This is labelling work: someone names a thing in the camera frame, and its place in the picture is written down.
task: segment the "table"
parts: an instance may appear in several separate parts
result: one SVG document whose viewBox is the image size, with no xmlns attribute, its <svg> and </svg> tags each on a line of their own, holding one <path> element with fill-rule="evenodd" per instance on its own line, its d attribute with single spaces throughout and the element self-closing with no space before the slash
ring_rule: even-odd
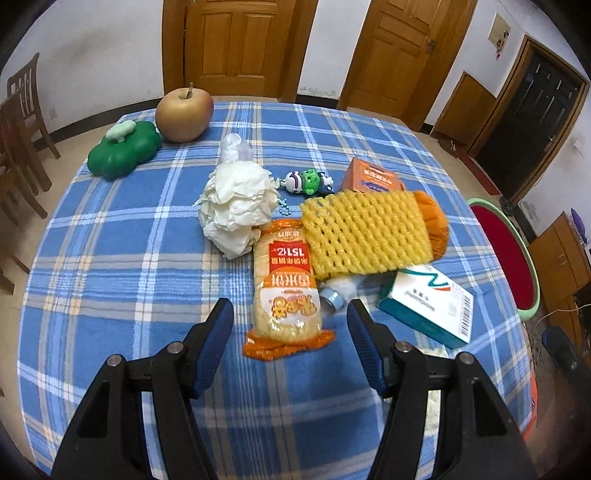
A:
<svg viewBox="0 0 591 480">
<path fill-rule="evenodd" d="M 154 111 L 146 111 L 122 120 L 153 118 Z M 48 225 L 24 297 L 18 354 L 23 417 L 41 468 L 50 470 L 68 422 L 107 356 L 153 355 L 205 320 L 218 297 L 228 297 L 235 327 L 213 387 L 193 404 L 219 477 L 366 477 L 384 416 L 343 314 L 325 321 L 337 338 L 322 350 L 269 363 L 241 355 L 251 324 L 252 257 L 223 259 L 204 240 L 191 206 L 213 170 L 220 139 L 231 132 L 250 142 L 255 159 L 275 177 L 315 167 L 339 185 L 357 156 L 436 198 L 449 218 L 450 241 L 435 266 L 475 295 L 466 349 L 491 376 L 518 425 L 528 424 L 529 359 L 507 281 L 458 189 L 413 133 L 330 109 L 218 103 L 199 141 L 165 143 L 127 178 L 108 183 L 84 165 Z M 301 197 L 284 197 L 298 216 Z M 453 355 L 375 308 L 382 280 L 373 277 L 360 291 L 374 319 L 424 352 Z M 154 475 L 162 477 L 151 399 L 144 395 L 148 451 Z M 433 467 L 434 417 L 427 422 L 420 477 Z"/>
</svg>

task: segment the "purple object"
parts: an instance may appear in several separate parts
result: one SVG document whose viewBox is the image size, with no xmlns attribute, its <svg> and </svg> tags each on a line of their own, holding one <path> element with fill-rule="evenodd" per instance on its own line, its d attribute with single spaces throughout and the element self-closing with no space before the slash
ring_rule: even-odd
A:
<svg viewBox="0 0 591 480">
<path fill-rule="evenodd" d="M 581 236 L 581 240 L 585 245 L 587 245 L 587 236 L 585 235 L 585 225 L 583 223 L 583 219 L 580 217 L 580 215 L 574 208 L 570 209 L 570 214 L 573 217 L 574 226 L 577 229 L 579 235 Z"/>
</svg>

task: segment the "wooden cabinet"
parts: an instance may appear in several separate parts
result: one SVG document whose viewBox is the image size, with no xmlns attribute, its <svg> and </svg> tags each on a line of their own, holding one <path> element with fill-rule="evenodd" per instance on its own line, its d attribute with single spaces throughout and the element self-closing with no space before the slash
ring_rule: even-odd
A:
<svg viewBox="0 0 591 480">
<path fill-rule="evenodd" d="M 576 309 L 574 294 L 591 281 L 591 265 L 567 215 L 562 213 L 528 249 L 548 312 Z M 555 312 L 549 320 L 562 327 L 577 347 L 582 344 L 577 311 Z"/>
</svg>

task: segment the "red label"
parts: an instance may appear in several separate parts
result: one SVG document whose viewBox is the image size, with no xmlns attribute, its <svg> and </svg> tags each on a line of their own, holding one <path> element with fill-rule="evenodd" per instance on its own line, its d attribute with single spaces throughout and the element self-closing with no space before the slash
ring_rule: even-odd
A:
<svg viewBox="0 0 591 480">
<path fill-rule="evenodd" d="M 308 244 L 301 241 L 269 244 L 269 272 L 281 267 L 296 267 L 311 273 Z"/>
</svg>

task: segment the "wooden chair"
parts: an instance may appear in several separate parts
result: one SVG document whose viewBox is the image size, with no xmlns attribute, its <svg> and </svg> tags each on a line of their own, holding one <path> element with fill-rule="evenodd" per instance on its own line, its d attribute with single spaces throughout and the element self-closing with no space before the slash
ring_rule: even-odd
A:
<svg viewBox="0 0 591 480">
<path fill-rule="evenodd" d="M 42 190 L 47 192 L 51 188 L 51 180 L 28 135 L 18 93 L 13 93 L 0 104 L 0 129 L 5 151 L 11 153 L 12 160 L 21 168 L 33 193 L 37 195 L 38 189 L 31 172 Z"/>
<path fill-rule="evenodd" d="M 8 79 L 7 96 L 11 96 L 13 93 L 19 94 L 22 116 L 27 124 L 29 139 L 39 130 L 43 138 L 45 138 L 53 156 L 60 158 L 61 155 L 47 132 L 47 127 L 41 114 L 41 107 L 39 107 L 39 96 L 37 95 L 38 60 L 39 52 L 35 53 L 29 63 Z"/>
<path fill-rule="evenodd" d="M 21 262 L 16 255 L 14 255 L 8 248 L 0 245 L 0 260 L 2 260 L 3 258 L 10 258 L 27 275 L 29 273 L 31 273 L 31 270 L 29 270 L 29 268 L 23 262 Z M 7 279 L 4 276 L 4 273 L 2 273 L 1 268 L 0 268 L 0 289 L 4 290 L 9 295 L 12 295 L 14 293 L 14 283 L 12 283 L 9 279 Z"/>
<path fill-rule="evenodd" d="M 18 224 L 16 217 L 9 211 L 7 202 L 7 199 L 10 199 L 13 203 L 16 203 L 14 193 L 18 190 L 41 218 L 47 218 L 47 212 L 34 197 L 21 169 L 12 159 L 11 149 L 8 148 L 7 133 L 8 131 L 4 128 L 4 123 L 0 119 L 0 205 L 2 210 L 8 215 L 12 223 Z"/>
</svg>

